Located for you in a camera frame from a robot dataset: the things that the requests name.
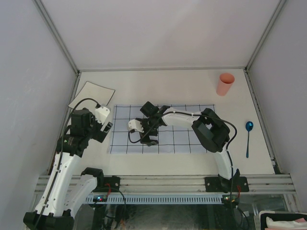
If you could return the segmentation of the light blue checked placemat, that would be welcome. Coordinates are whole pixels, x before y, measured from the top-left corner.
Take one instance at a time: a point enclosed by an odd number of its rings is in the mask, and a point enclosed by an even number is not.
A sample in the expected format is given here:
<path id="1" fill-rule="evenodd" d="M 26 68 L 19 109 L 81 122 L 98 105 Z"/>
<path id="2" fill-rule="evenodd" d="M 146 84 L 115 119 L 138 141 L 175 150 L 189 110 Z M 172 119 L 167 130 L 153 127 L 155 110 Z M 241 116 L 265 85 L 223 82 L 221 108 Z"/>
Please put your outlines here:
<path id="1" fill-rule="evenodd" d="M 192 128 L 162 126 L 158 129 L 158 145 L 148 147 L 141 143 L 131 143 L 128 138 L 127 124 L 135 118 L 145 118 L 140 111 L 141 105 L 115 105 L 113 127 L 108 152 L 110 154 L 202 154 L 208 153 Z"/>

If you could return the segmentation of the white square plate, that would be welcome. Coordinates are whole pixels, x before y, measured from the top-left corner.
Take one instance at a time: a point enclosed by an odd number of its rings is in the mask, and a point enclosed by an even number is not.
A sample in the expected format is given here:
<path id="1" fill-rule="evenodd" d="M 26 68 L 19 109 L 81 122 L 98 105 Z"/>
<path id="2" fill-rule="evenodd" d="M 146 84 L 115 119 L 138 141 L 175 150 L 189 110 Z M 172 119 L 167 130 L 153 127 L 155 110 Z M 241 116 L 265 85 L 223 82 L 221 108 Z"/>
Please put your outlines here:
<path id="1" fill-rule="evenodd" d="M 108 105 L 115 93 L 114 89 L 106 88 L 87 81 L 81 90 L 76 94 L 75 98 L 68 105 L 69 108 L 74 108 L 75 105 L 85 98 L 92 98 L 99 104 Z"/>

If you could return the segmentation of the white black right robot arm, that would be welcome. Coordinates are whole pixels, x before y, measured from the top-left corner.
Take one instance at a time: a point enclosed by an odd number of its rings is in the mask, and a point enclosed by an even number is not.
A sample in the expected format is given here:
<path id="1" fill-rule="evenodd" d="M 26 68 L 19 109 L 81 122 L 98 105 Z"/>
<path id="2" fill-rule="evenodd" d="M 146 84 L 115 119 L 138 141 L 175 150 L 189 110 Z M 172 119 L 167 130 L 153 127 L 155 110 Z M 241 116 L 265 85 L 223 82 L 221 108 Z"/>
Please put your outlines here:
<path id="1" fill-rule="evenodd" d="M 158 136 L 160 127 L 178 126 L 191 129 L 200 144 L 213 153 L 221 187 L 226 191 L 232 191 L 237 186 L 240 172 L 234 166 L 228 150 L 232 141 L 229 137 L 230 129 L 212 109 L 188 112 L 168 105 L 157 107 L 151 102 L 146 102 L 140 111 L 145 116 L 136 118 L 135 129 L 140 134 L 140 143 L 147 146 L 157 145 L 159 142 L 150 137 Z"/>

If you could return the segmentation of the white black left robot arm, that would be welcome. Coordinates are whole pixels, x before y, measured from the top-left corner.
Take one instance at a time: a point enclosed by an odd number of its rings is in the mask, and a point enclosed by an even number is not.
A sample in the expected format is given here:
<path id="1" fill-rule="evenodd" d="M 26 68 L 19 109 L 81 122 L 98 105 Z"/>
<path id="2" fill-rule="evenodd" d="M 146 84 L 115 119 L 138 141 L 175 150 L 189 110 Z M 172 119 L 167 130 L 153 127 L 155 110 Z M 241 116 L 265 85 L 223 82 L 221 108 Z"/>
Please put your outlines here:
<path id="1" fill-rule="evenodd" d="M 71 230 L 74 218 L 92 191 L 105 187 L 103 170 L 87 167 L 76 186 L 68 191 L 71 178 L 91 139 L 102 143 L 112 123 L 107 122 L 110 109 L 104 105 L 91 113 L 76 110 L 71 125 L 65 128 L 57 143 L 57 153 L 44 193 L 34 211 L 24 215 L 23 222 L 31 230 Z"/>

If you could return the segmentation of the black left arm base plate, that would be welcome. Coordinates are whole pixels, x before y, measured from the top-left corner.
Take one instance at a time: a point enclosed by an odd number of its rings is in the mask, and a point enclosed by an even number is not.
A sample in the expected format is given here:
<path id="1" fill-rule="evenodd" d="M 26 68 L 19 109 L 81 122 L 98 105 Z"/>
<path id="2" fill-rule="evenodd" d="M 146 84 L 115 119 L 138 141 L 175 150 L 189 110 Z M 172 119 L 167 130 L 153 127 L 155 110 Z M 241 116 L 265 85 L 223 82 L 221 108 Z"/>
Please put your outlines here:
<path id="1" fill-rule="evenodd" d="M 107 192 L 111 190 L 115 192 L 120 188 L 120 177 L 110 176 L 104 177 L 103 179 L 97 179 L 97 187 L 93 190 L 94 192 Z"/>

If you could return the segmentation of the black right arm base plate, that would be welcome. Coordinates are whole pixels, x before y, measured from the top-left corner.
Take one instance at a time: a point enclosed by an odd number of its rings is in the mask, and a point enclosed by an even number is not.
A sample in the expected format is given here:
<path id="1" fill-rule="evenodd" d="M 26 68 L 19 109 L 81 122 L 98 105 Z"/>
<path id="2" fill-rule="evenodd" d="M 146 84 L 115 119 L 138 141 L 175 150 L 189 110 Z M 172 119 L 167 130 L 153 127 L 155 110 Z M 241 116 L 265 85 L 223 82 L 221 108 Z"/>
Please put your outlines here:
<path id="1" fill-rule="evenodd" d="M 249 185 L 246 177 L 238 177 L 233 182 L 232 180 L 226 180 L 216 177 L 205 177 L 205 189 L 206 192 L 249 192 Z"/>

